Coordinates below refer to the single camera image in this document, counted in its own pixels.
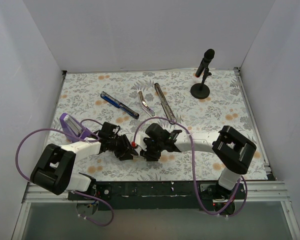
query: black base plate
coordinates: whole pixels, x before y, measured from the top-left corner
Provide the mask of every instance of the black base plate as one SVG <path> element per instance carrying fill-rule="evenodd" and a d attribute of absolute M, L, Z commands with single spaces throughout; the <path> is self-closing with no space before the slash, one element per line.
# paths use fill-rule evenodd
<path fill-rule="evenodd" d="M 213 199 L 218 195 L 206 195 L 208 188 L 216 181 L 197 181 L 202 203 L 209 211 L 214 211 Z M 198 200 L 194 191 L 193 181 L 105 181 L 97 182 L 99 197 L 107 201 L 113 209 L 198 209 Z M 244 199 L 245 192 L 239 191 L 235 199 Z M 68 200 L 87 200 L 86 198 L 68 193 Z M 99 204 L 98 210 L 109 210 L 104 204 Z"/>
<path fill-rule="evenodd" d="M 196 99 L 206 99 L 210 94 L 210 89 L 207 85 L 203 84 L 202 90 L 200 90 L 201 83 L 196 83 L 191 87 L 190 93 Z"/>

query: metal tool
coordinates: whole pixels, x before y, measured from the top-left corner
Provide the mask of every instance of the metal tool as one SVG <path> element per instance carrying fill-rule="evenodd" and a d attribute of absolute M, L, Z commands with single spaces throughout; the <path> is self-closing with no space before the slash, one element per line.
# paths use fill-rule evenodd
<path fill-rule="evenodd" d="M 169 104 L 168 104 L 168 102 L 165 98 L 164 93 L 161 91 L 159 83 L 155 83 L 154 88 L 155 88 L 156 92 L 158 93 L 158 96 L 161 100 L 161 105 L 163 107 L 166 118 L 171 120 L 172 122 L 177 122 L 177 119 L 176 119 L 174 113 L 172 112 L 172 110 L 171 110 L 171 108 L 170 108 L 170 106 L 169 106 Z"/>
<path fill-rule="evenodd" d="M 150 116 L 150 117 L 155 117 L 156 114 L 155 112 L 147 105 L 146 100 L 144 95 L 142 94 L 142 91 L 138 92 L 138 96 L 139 96 L 139 100 L 140 100 L 140 104 L 142 109 Z"/>
<path fill-rule="evenodd" d="M 123 111 L 125 111 L 126 113 L 128 113 L 131 117 L 133 117 L 134 119 L 138 119 L 139 118 L 139 113 L 133 111 L 131 108 L 127 107 L 122 102 L 120 102 L 117 99 L 113 98 L 112 96 L 110 96 L 109 94 L 105 93 L 104 91 L 100 94 L 100 97 L 102 99 L 106 100 L 108 103 L 110 103 L 113 106 L 115 106 L 116 108 L 122 109 Z"/>

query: table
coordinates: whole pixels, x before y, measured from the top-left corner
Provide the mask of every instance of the table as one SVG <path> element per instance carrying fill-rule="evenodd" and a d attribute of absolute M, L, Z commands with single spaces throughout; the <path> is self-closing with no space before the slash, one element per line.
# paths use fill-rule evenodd
<path fill-rule="evenodd" d="M 194 70 L 169 70 L 147 72 L 111 73 L 68 73 L 65 77 L 52 127 L 62 129 L 59 117 L 68 113 L 77 120 L 95 119 L 121 126 L 121 134 L 130 139 L 137 126 L 149 116 L 141 108 L 138 91 L 142 91 L 148 105 L 159 117 L 165 117 L 160 99 L 154 89 L 159 83 L 161 89 L 176 115 L 177 122 L 186 126 L 191 133 L 214 132 L 230 125 L 254 143 L 257 143 L 252 120 L 247 112 L 243 94 L 236 75 L 232 70 L 213 70 L 206 80 L 210 96 L 195 99 L 190 94 L 193 84 L 201 81 L 194 76 Z M 122 101 L 140 114 L 134 119 L 121 109 L 117 109 L 102 98 L 105 91 Z M 159 123 L 169 132 L 179 129 L 164 120 L 150 120 L 141 127 L 145 131 L 151 123 Z M 84 125 L 92 131 L 100 129 L 94 122 Z M 47 143 L 69 144 L 66 137 L 51 132 Z M 225 167 L 213 153 L 196 152 L 197 180 L 217 180 Z M 190 181 L 192 176 L 191 152 L 163 151 L 158 162 L 147 162 L 137 156 L 133 160 L 118 160 L 112 152 L 92 155 L 75 163 L 74 172 L 88 174 L 97 181 Z M 260 146 L 244 176 L 248 180 L 267 180 L 264 157 Z"/>

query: purple object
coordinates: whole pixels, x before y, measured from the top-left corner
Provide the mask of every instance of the purple object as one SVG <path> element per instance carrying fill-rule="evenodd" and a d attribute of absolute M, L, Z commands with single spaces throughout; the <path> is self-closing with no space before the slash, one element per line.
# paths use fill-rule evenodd
<path fill-rule="evenodd" d="M 73 116 L 64 112 L 62 113 L 59 119 L 63 131 L 69 135 L 74 136 L 71 137 L 69 135 L 66 135 L 66 138 L 72 143 L 78 142 L 78 138 L 83 140 L 89 135 L 91 135 L 91 131 L 86 127 L 82 126 L 80 122 L 78 122 Z"/>

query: round stand base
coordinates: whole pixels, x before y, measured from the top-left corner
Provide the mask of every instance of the round stand base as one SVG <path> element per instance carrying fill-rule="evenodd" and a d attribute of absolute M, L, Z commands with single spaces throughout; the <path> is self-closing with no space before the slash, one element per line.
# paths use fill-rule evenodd
<path fill-rule="evenodd" d="M 203 84 L 202 90 L 200 90 L 201 83 L 196 83 L 191 87 L 190 93 L 196 99 L 206 99 L 210 94 L 210 89 L 207 85 Z"/>

